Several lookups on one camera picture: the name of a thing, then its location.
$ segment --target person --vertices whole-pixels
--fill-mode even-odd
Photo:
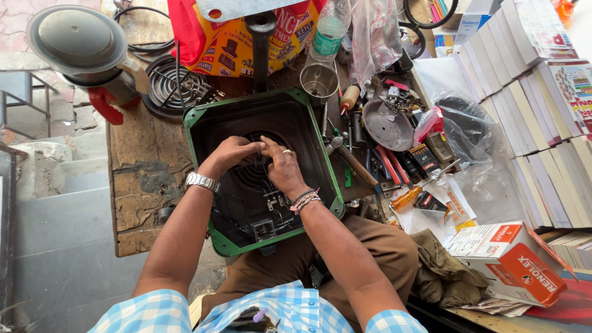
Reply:
[[[239,256],[217,292],[202,299],[195,332],[427,332],[405,308],[419,265],[416,244],[390,225],[337,219],[304,182],[294,152],[264,136],[261,142],[232,136],[197,173],[219,181],[258,154],[273,158],[269,179],[294,201],[306,233],[278,242],[274,254]],[[133,298],[114,305],[90,332],[191,332],[187,295],[213,197],[200,185],[187,189],[152,246]],[[333,278],[318,290],[310,289],[308,273],[317,251]]]

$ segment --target wooden hammer handle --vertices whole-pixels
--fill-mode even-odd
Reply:
[[[355,156],[353,156],[349,150],[347,150],[343,145],[339,146],[339,148],[337,149],[337,152],[339,153],[339,155],[343,156],[343,158],[345,158],[345,160],[349,163],[349,165],[352,166],[352,168],[356,171],[356,173],[362,177],[362,179],[364,179],[364,181],[366,183],[368,183],[368,185],[370,185],[370,187],[375,187],[376,185],[378,185],[378,181],[376,179],[374,179],[374,177],[372,176],[372,174],[370,172],[368,172],[368,170],[366,170],[366,168],[364,168],[364,166],[358,161],[358,159],[356,159]]]

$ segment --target electric stove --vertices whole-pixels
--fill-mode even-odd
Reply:
[[[229,136],[260,141],[264,135],[296,152],[304,181],[319,188],[321,202],[340,219],[344,204],[306,93],[285,88],[199,105],[184,116],[195,169]],[[230,169],[214,196],[208,231],[223,257],[261,248],[304,232],[288,197],[271,183],[271,159],[259,158]]]

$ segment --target silver wristwatch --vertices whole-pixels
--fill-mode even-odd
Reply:
[[[199,185],[205,188],[209,188],[214,193],[218,193],[220,191],[220,183],[213,180],[212,178],[202,176],[195,171],[191,171],[187,175],[187,179],[185,180],[185,188],[188,188],[190,185]]]

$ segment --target hand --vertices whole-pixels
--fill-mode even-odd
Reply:
[[[241,162],[253,161],[265,148],[263,142],[251,142],[245,137],[231,136],[200,165],[198,173],[219,181],[226,171]]]
[[[279,146],[268,137],[261,136],[261,141],[267,145],[261,154],[274,159],[269,165],[269,179],[275,187],[284,192],[290,200],[308,190],[310,187],[304,183],[296,153],[282,153],[286,147]]]

